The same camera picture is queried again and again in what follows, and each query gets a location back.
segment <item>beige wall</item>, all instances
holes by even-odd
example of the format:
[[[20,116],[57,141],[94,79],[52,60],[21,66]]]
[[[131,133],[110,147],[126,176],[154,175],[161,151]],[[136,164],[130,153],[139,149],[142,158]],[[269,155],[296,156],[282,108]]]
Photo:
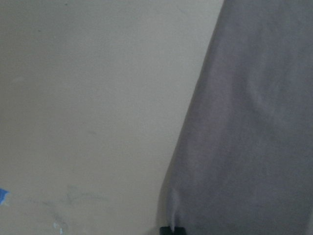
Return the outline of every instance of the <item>beige wall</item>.
[[[1,235],[157,235],[221,5],[0,1]]]

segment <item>cloth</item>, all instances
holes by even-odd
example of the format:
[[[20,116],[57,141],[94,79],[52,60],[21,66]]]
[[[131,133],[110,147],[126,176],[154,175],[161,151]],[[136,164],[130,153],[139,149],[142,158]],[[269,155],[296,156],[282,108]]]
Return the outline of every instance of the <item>cloth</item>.
[[[225,0],[174,153],[188,235],[312,235],[313,1]]]

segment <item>black object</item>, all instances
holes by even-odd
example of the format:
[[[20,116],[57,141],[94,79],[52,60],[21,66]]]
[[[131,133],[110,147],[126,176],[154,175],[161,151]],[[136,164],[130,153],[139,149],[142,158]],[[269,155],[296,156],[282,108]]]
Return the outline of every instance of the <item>black object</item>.
[[[160,235],[187,235],[184,228],[175,227],[174,232],[172,232],[170,227],[161,227]]]

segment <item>gray curtain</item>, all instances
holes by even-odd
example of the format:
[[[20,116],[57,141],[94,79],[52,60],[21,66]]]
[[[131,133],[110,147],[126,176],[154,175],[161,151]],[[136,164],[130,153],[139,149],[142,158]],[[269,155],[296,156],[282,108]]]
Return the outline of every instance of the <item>gray curtain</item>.
[[[188,235],[311,235],[313,1],[226,0],[174,153]]]

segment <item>blue object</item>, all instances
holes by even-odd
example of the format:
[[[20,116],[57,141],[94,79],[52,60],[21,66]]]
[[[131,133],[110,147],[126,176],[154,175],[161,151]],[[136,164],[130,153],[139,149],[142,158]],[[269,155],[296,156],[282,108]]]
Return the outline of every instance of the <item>blue object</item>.
[[[2,205],[2,203],[5,201],[5,196],[8,193],[10,192],[0,188],[0,205]]]

